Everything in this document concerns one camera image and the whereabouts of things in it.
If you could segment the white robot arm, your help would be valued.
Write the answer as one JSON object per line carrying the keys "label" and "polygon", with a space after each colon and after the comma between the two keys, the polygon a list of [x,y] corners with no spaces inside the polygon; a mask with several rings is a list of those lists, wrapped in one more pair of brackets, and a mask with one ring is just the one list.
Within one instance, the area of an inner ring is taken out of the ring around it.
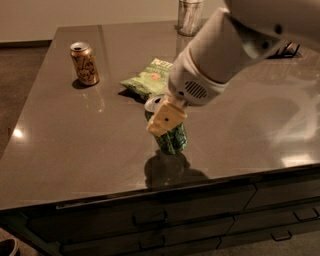
{"label": "white robot arm", "polygon": [[224,0],[178,55],[147,130],[161,136],[182,123],[186,106],[203,106],[243,69],[288,42],[317,51],[320,0]]}

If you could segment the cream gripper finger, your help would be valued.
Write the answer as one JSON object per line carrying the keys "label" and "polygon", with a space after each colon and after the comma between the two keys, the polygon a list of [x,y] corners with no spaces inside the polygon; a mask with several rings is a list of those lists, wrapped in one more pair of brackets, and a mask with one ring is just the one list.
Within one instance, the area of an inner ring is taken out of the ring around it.
{"label": "cream gripper finger", "polygon": [[181,124],[186,118],[187,114],[183,109],[169,101],[164,101],[148,121],[147,131],[160,137]]}

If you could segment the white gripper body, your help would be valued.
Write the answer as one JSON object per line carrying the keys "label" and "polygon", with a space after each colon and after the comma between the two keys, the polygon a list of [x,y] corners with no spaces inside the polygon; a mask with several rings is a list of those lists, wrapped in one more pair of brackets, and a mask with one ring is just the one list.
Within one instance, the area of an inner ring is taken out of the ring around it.
{"label": "white gripper body", "polygon": [[169,74],[168,90],[178,100],[191,106],[203,106],[221,94],[230,73],[222,66],[211,62],[204,71],[194,62],[190,49],[183,50],[175,60]]}

